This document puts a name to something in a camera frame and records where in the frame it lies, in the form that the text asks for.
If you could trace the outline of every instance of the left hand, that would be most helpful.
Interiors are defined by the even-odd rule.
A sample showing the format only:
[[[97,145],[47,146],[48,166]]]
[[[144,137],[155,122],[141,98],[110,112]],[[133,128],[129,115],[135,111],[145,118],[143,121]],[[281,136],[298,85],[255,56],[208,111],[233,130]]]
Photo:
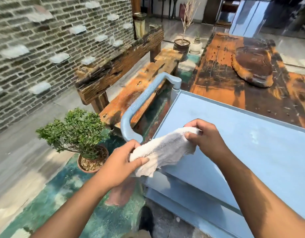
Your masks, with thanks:
[[[108,189],[121,184],[135,169],[149,161],[148,158],[142,157],[129,162],[130,152],[139,146],[140,144],[132,139],[123,146],[114,149],[105,164],[97,172],[96,175],[101,176],[102,182]]]

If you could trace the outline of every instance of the green floor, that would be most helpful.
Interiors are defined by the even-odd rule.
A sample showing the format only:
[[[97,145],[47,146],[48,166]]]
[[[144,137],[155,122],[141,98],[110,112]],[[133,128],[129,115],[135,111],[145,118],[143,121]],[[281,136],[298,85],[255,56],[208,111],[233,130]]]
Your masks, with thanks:
[[[189,60],[197,63],[199,56],[188,55]],[[187,83],[192,72],[179,73],[182,81]],[[146,120],[141,128],[143,136],[148,134],[170,94],[170,87],[160,92],[154,102],[146,110],[143,118]],[[113,150],[125,141],[119,136],[111,136],[105,145],[111,154]],[[32,233],[39,228],[65,201],[70,198],[87,180],[91,174],[82,172],[76,165],[78,154],[72,156],[64,168],[49,181],[34,200],[24,208],[14,221],[0,234],[0,238],[10,238],[18,229]],[[117,238],[136,226],[137,217],[144,204],[144,197],[139,184],[130,199],[122,208],[107,206],[106,195],[96,207],[80,237],[82,238]]]

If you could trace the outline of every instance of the fingers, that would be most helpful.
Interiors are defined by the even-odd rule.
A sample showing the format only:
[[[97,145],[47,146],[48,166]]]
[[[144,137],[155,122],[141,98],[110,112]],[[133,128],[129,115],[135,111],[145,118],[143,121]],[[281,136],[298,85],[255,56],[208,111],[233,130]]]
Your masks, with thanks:
[[[135,169],[139,168],[140,166],[146,164],[149,161],[146,157],[141,157],[138,159],[135,159],[134,161],[128,163],[130,172],[134,172]]]
[[[130,153],[134,148],[137,148],[139,146],[140,144],[136,140],[132,139],[123,146],[121,146],[121,148],[123,149],[124,152]]]
[[[188,132],[188,133],[185,134],[185,137],[186,137],[186,139],[189,140],[191,143],[200,146],[200,138],[201,138],[200,135],[196,135],[196,134],[194,134],[194,133]]]
[[[212,129],[212,126],[214,126],[214,124],[211,124],[202,119],[195,119],[187,123],[184,127],[196,127],[201,129],[204,133],[206,133],[209,129]]]

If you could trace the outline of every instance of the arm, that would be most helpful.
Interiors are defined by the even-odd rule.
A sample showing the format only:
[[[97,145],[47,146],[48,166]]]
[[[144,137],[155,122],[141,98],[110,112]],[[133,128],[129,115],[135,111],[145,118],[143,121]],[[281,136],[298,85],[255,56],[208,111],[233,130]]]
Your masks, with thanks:
[[[305,237],[305,220],[230,151],[214,124],[196,119],[185,126],[203,131],[186,138],[221,170],[255,238]]]
[[[121,184],[148,158],[128,162],[129,153],[140,144],[131,140],[116,148],[103,167],[41,226],[31,238],[78,238],[95,207],[111,188]]]

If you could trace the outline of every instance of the dried branch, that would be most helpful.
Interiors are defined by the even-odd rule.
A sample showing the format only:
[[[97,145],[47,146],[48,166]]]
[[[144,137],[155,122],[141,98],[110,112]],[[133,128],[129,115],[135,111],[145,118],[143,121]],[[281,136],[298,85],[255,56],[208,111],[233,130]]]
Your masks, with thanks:
[[[182,39],[181,39],[181,43],[183,44],[183,39],[186,33],[186,30],[188,29],[189,26],[191,26],[192,20],[194,18],[195,12],[198,8],[198,6],[200,5],[200,2],[198,3],[198,5],[196,6],[196,0],[188,0],[186,2],[186,8],[185,8],[185,16],[184,19],[181,18],[182,21],[182,25],[183,25],[183,34],[182,34]]]

